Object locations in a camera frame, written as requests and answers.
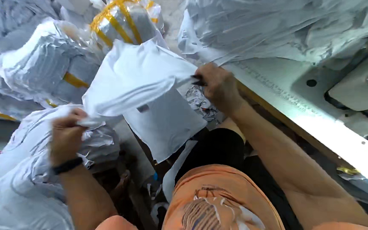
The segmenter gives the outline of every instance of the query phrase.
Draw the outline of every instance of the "orange shirt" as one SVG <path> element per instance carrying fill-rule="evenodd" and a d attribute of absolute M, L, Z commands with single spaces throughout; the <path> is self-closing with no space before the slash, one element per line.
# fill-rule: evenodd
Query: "orange shirt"
<path fill-rule="evenodd" d="M 135 230 L 123 217 L 110 217 L 97 230 Z M 243 172 L 226 165 L 206 165 L 187 172 L 178 182 L 163 229 L 283 230 L 278 212 Z M 368 230 L 330 222 L 313 230 Z"/>

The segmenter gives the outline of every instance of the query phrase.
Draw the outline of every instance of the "plastic bag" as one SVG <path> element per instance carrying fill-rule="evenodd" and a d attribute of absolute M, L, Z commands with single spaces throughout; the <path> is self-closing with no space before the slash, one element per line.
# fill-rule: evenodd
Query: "plastic bag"
<path fill-rule="evenodd" d="M 114 0 L 96 15 L 90 24 L 92 37 L 107 53 L 114 39 L 131 44 L 142 44 L 156 36 L 156 28 L 146 9 L 133 0 Z"/>
<path fill-rule="evenodd" d="M 45 108 L 80 104 L 101 63 L 91 42 L 73 24 L 47 19 L 23 47 L 0 55 L 0 75 Z"/>

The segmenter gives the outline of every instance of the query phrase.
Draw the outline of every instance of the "wristband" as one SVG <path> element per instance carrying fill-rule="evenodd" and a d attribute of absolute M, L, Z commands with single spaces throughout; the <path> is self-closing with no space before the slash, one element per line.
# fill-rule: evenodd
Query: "wristband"
<path fill-rule="evenodd" d="M 72 159 L 72 160 L 68 160 L 63 164 L 60 164 L 59 166 L 52 167 L 52 170 L 53 170 L 55 175 L 59 175 L 61 173 L 68 172 L 68 171 L 76 168 L 77 166 L 79 166 L 82 163 L 83 163 L 83 159 L 78 157 L 78 158 L 75 158 L 75 159 Z"/>

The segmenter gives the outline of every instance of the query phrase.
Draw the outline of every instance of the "pile of clothes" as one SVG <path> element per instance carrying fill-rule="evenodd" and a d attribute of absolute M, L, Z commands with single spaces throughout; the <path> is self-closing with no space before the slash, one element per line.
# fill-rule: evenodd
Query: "pile of clothes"
<path fill-rule="evenodd" d="M 31 113 L 0 151 L 0 228 L 74 228 L 48 157 L 52 120 L 81 107 L 69 104 Z M 78 155 L 88 167 L 93 162 L 115 160 L 119 151 L 115 131 L 103 123 L 84 133 Z"/>
<path fill-rule="evenodd" d="M 189 0 L 183 54 L 222 65 L 281 57 L 319 63 L 368 37 L 368 0 Z"/>

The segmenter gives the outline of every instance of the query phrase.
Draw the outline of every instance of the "wrapped bundle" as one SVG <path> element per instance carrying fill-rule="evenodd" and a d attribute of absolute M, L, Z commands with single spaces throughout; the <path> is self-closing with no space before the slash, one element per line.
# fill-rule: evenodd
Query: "wrapped bundle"
<path fill-rule="evenodd" d="M 90 28 L 105 53 L 113 47 L 114 39 L 139 45 L 156 36 L 157 31 L 146 9 L 133 0 L 108 3 L 93 19 Z"/>
<path fill-rule="evenodd" d="M 88 41 L 73 24 L 48 19 L 23 47 L 0 55 L 0 75 L 45 108 L 80 104 L 101 63 Z"/>
<path fill-rule="evenodd" d="M 355 53 L 365 37 L 368 0 L 189 0 L 178 40 L 184 54 L 222 65 L 267 57 L 319 63 Z"/>

